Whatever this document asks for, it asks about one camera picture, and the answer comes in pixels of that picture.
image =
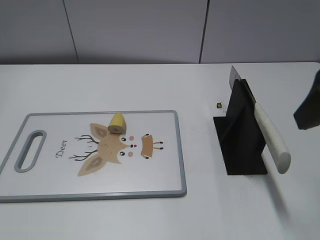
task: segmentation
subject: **deer antler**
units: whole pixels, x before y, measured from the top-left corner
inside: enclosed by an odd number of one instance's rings
[[[84,140],[84,139],[90,139],[91,141],[87,141],[87,143],[95,143],[95,144],[99,144],[99,142],[95,141],[92,136],[90,135],[81,135],[81,137],[75,137],[75,139],[77,139],[77,141],[79,140]]]
[[[86,160],[91,154],[96,153],[96,152],[98,152],[98,149],[96,149],[94,151],[85,151],[84,153],[87,154],[85,156],[73,155],[72,157],[68,157],[68,158],[74,159],[75,161],[83,161],[83,160]]]

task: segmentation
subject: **cutting board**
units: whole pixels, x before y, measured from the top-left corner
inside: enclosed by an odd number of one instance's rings
[[[177,113],[121,113],[122,135],[107,128],[115,112],[27,115],[0,166],[0,202],[184,196]]]

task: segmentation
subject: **black knife holder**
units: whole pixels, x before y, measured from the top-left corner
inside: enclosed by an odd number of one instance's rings
[[[236,79],[226,116],[213,117],[228,175],[265,175],[266,145],[254,116],[255,102],[246,80]]]

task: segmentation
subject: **knife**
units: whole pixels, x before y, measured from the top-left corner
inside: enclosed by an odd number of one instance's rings
[[[251,99],[254,103],[254,117],[258,126],[262,132],[266,145],[269,148],[273,161],[276,165],[276,168],[280,174],[284,174],[288,171],[291,163],[291,155],[289,150],[281,137],[280,133],[278,132],[276,126],[273,124],[271,119],[265,113],[264,109],[261,105],[256,101],[255,97],[253,96],[249,85],[245,79],[241,79],[240,75],[234,68],[231,67],[230,71],[230,78],[229,84],[232,90],[235,80],[238,79],[242,81],[249,92]]]

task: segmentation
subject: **white tabletop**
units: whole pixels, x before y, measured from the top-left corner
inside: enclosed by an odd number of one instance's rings
[[[212,117],[231,64],[1,65],[0,159],[29,113],[176,110],[187,184],[179,198],[2,203],[1,239],[317,239],[320,127],[298,130],[293,113],[320,64],[234,66],[291,151],[286,174],[267,147],[268,175],[226,174]]]

